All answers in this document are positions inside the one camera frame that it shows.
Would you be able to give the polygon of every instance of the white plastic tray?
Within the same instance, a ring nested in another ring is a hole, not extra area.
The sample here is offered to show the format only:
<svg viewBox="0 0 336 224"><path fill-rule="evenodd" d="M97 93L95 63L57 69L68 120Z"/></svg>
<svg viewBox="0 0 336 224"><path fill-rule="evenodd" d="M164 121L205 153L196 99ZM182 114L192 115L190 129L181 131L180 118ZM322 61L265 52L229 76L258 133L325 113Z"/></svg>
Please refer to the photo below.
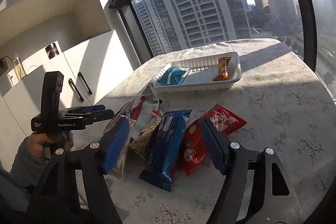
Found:
<svg viewBox="0 0 336 224"><path fill-rule="evenodd" d="M218 74L218 58L231 57L227 67L229 80L211 82ZM157 80L170 67L187 67L191 68L182 77L178 85L162 85ZM225 52L217 55L199 57L175 61L167 64L153 79L154 89L156 92L176 92L185 90L210 90L210 89L229 89L235 82L238 82L242 77L240 69L239 56L237 52Z"/></svg>

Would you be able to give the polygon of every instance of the cabinet handle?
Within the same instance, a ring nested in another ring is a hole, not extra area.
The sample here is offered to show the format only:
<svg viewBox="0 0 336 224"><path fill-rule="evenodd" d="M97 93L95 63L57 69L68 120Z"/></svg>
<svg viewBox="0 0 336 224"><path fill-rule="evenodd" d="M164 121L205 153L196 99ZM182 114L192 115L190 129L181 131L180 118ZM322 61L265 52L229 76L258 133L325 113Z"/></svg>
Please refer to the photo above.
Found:
<svg viewBox="0 0 336 224"><path fill-rule="evenodd" d="M74 84L74 82L73 82L73 80L72 80L71 78L69 79L68 83L69 83L70 87L72 88L72 90L73 90L73 89L76 90L76 92L78 93L79 99L80 99L82 102L84 102L84 98L83 98L83 97L81 96L81 94L79 93L78 89L76 88L76 86L75 86L75 84Z"/></svg>
<svg viewBox="0 0 336 224"><path fill-rule="evenodd" d="M85 81L83 74L82 74L81 72L79 72L79 73L78 73L78 76L79 76L80 78L82 78L84 84L86 85L87 89L89 90L89 94L92 95L92 91L90 90L89 85L88 85L87 82Z"/></svg>

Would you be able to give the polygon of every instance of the window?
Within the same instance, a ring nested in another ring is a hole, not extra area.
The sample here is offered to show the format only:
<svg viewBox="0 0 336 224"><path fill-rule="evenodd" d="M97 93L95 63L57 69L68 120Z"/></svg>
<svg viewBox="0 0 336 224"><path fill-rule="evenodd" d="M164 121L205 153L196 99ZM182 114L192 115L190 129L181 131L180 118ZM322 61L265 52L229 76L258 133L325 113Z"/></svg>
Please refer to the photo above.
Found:
<svg viewBox="0 0 336 224"><path fill-rule="evenodd" d="M336 0L312 0L317 30L315 73L336 99Z"/></svg>
<svg viewBox="0 0 336 224"><path fill-rule="evenodd" d="M155 17L150 24L146 22L147 25L140 21L143 30L154 28L162 45L172 51L179 50L182 43L196 47L242 38L275 38L303 57L302 22L297 0L137 0L132 3L137 8L135 10L140 10L140 5L141 10L145 10L143 15L137 13L139 20ZM148 10L150 5L157 15Z"/></svg>

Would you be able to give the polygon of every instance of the floral pattern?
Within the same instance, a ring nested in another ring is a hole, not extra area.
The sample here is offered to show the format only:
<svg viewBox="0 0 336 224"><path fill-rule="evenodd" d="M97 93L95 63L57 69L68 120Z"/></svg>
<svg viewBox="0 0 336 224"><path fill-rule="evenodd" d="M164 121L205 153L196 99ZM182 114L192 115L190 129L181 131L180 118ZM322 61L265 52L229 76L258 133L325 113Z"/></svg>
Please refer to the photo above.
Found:
<svg viewBox="0 0 336 224"><path fill-rule="evenodd" d="M230 140L247 149L275 150L307 218L336 175L336 106L316 75L278 40L241 39L156 56L98 104L119 110L128 101L137 101L148 82L168 63L221 53L225 56L231 51L238 52L242 72L241 80L231 89L158 93L163 100L161 110L193 108L190 124L218 103L246 120L247 125L230 134ZM99 140L107 123L97 122L74 133L75 148ZM105 177L123 223L206 223L224 182L210 158L206 157L190 177L177 171L170 193L140 180L144 168L144 161L129 151L124 178ZM80 175L77 179L78 192L85 201ZM252 181L249 171L240 218L246 214Z"/></svg>

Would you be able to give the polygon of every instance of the silver bolt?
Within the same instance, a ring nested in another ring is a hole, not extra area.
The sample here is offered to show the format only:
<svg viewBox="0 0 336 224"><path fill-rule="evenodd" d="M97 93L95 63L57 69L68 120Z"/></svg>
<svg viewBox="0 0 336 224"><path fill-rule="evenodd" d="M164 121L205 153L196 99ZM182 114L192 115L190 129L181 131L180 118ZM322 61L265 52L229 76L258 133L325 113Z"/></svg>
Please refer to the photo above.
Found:
<svg viewBox="0 0 336 224"><path fill-rule="evenodd" d="M62 148L58 148L56 151L55 151L55 154L56 155L62 155L64 152L64 150Z"/></svg>
<svg viewBox="0 0 336 224"><path fill-rule="evenodd" d="M93 149L98 148L99 147L99 143L98 142L90 143L90 147L93 148Z"/></svg>
<svg viewBox="0 0 336 224"><path fill-rule="evenodd" d="M238 149L240 147L239 143L233 142L230 144L233 149Z"/></svg>
<svg viewBox="0 0 336 224"><path fill-rule="evenodd" d="M274 150L272 148L266 148L266 153L268 155L273 155L274 154Z"/></svg>

